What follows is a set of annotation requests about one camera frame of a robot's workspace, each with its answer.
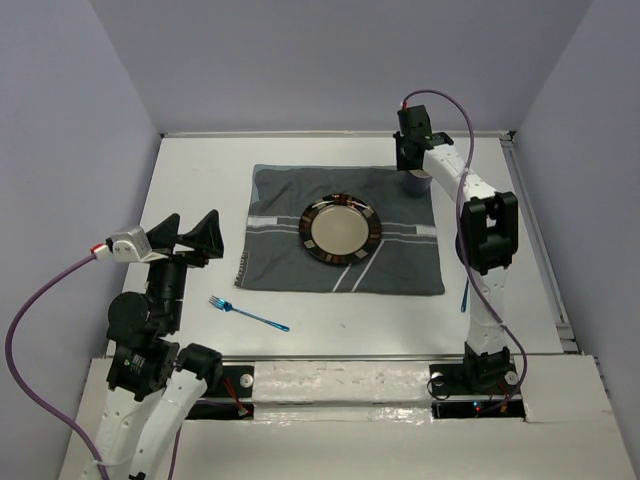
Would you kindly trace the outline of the purple white cup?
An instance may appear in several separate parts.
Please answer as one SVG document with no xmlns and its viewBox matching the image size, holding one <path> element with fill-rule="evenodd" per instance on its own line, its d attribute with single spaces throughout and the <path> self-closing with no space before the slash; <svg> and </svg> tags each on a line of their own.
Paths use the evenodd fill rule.
<svg viewBox="0 0 640 480">
<path fill-rule="evenodd" d="M 420 198 L 429 192 L 431 182 L 432 177 L 423 170 L 409 170 L 404 172 L 402 188 L 406 195 Z"/>
</svg>

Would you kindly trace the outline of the dark rimmed dinner plate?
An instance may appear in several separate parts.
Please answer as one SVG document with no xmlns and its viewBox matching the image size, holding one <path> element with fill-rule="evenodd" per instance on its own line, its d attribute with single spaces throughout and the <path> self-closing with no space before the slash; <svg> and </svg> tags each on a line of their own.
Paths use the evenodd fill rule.
<svg viewBox="0 0 640 480">
<path fill-rule="evenodd" d="M 349 266 L 371 257 L 382 244 L 382 224 L 364 200 L 334 193 L 309 204 L 299 219 L 302 247 L 314 259 Z"/>
</svg>

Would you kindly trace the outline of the grey striped cloth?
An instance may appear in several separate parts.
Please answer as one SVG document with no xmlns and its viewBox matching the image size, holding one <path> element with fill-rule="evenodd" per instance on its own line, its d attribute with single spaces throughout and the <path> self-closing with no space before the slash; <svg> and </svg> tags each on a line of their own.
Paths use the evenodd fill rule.
<svg viewBox="0 0 640 480">
<path fill-rule="evenodd" d="M 256 166 L 235 285 L 444 294 L 430 178 L 393 167 Z"/>
</svg>

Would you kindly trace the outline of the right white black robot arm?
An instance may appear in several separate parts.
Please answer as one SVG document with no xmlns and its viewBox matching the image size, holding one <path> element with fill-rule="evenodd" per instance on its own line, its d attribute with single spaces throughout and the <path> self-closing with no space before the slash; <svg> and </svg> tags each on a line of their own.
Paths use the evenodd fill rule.
<svg viewBox="0 0 640 480">
<path fill-rule="evenodd" d="M 511 367 L 502 313 L 507 269 L 519 246 L 518 199 L 474 173 L 452 138 L 432 130 L 424 106 L 404 105 L 397 115 L 397 167 L 426 173 L 455 203 L 455 246 L 467 270 L 470 315 L 460 379 L 468 390 L 482 392 Z"/>
</svg>

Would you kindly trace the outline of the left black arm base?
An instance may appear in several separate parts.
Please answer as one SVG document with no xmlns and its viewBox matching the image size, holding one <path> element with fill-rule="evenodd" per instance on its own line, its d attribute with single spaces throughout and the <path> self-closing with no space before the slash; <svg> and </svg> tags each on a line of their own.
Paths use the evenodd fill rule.
<svg viewBox="0 0 640 480">
<path fill-rule="evenodd" d="M 225 364 L 221 380 L 196 401 L 189 420 L 238 421 L 254 416 L 252 399 L 255 380 L 253 364 Z"/>
</svg>

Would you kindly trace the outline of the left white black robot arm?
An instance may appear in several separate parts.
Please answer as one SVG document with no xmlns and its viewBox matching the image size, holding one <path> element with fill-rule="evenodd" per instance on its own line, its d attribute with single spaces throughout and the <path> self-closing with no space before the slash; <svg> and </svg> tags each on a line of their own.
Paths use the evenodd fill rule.
<svg viewBox="0 0 640 480">
<path fill-rule="evenodd" d="M 108 391 L 84 479 L 152 479 L 172 437 L 201 395 L 221 383 L 222 356 L 208 347 L 167 341 L 180 328 L 186 275 L 224 253 L 219 213 L 191 231 L 172 214 L 150 231 L 136 226 L 94 248 L 97 258 L 145 263 L 142 293 L 124 292 L 108 309 L 106 337 L 116 345 Z"/>
</svg>

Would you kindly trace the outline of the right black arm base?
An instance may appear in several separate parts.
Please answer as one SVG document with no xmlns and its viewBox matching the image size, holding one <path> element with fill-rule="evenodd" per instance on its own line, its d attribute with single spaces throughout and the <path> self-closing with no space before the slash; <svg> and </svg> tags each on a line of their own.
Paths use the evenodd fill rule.
<svg viewBox="0 0 640 480">
<path fill-rule="evenodd" d="M 508 348 L 478 355 L 467 346 L 456 362 L 429 366 L 427 393 L 436 420 L 525 418 L 519 376 Z"/>
</svg>

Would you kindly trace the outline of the blue metal fork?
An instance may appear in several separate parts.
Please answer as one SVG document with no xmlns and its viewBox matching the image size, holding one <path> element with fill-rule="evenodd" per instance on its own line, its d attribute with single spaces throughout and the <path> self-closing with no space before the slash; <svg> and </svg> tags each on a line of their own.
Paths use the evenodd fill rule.
<svg viewBox="0 0 640 480">
<path fill-rule="evenodd" d="M 290 328 L 286 325 L 283 325 L 281 323 L 277 323 L 271 320 L 268 320 L 266 318 L 260 317 L 256 314 L 247 312 L 245 310 L 236 308 L 231 302 L 225 300 L 224 298 L 220 298 L 217 296 L 211 296 L 208 300 L 208 302 L 214 306 L 215 308 L 217 308 L 220 311 L 223 311 L 225 313 L 229 313 L 229 312 L 233 312 L 239 315 L 242 315 L 244 317 L 250 318 L 252 320 L 255 320 L 257 322 L 263 323 L 265 325 L 268 325 L 270 327 L 273 327 L 277 330 L 280 330 L 282 332 L 289 332 Z"/>
</svg>

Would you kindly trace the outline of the blue metal spoon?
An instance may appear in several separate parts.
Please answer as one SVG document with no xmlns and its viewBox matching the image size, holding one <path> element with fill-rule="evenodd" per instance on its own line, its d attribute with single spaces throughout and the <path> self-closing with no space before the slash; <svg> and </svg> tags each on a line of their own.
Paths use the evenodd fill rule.
<svg viewBox="0 0 640 480">
<path fill-rule="evenodd" d="M 464 287 L 463 297 L 462 297 L 462 300 L 461 300 L 461 305 L 460 305 L 461 313 L 466 313 L 466 311 L 467 311 L 469 287 L 470 287 L 470 282 L 469 282 L 469 279 L 467 278 L 467 280 L 465 282 L 465 287 Z"/>
</svg>

